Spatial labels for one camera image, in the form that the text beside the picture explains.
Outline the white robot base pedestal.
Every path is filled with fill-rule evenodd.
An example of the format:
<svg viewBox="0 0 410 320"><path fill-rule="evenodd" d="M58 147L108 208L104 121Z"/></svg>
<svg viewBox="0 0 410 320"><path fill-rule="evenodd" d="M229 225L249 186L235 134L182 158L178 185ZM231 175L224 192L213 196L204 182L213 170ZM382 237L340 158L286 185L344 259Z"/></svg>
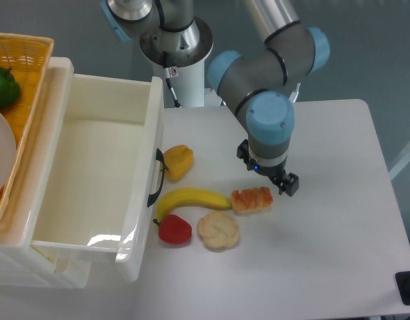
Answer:
<svg viewBox="0 0 410 320"><path fill-rule="evenodd" d="M206 22L194 17L183 30L157 28L140 37L153 74L162 78L164 107L202 107L205 104L205 60L213 49Z"/></svg>

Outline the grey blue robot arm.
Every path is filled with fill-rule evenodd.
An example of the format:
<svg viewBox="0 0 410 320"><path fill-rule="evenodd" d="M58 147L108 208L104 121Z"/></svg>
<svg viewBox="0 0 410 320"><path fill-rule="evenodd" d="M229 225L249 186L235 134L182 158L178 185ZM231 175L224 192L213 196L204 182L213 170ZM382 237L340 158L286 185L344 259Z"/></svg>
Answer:
<svg viewBox="0 0 410 320"><path fill-rule="evenodd" d="M285 170L295 125L293 98L279 88L326 64L330 46L316 27L306 28L290 1L247 1L264 42L247 59L225 51L209 66L209 26L193 13L192 1L102 1L101 10L120 41L139 38L141 51L163 81L166 107L203 106L211 88L247 132L237 156L247 169L266 176L282 194L294 195L299 178Z"/></svg>

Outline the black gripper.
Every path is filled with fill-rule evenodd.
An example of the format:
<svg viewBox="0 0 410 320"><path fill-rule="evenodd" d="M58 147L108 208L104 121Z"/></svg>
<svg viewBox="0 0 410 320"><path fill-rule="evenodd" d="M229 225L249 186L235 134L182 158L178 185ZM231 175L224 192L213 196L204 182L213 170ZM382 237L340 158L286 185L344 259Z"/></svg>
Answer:
<svg viewBox="0 0 410 320"><path fill-rule="evenodd" d="M244 162L248 171L268 177L278 186L280 195L285 193L292 197L299 189L299 177L294 173L286 173L285 170L287 152L274 159L260 158L250 150L249 142L245 139L237 147L237 157Z"/></svg>

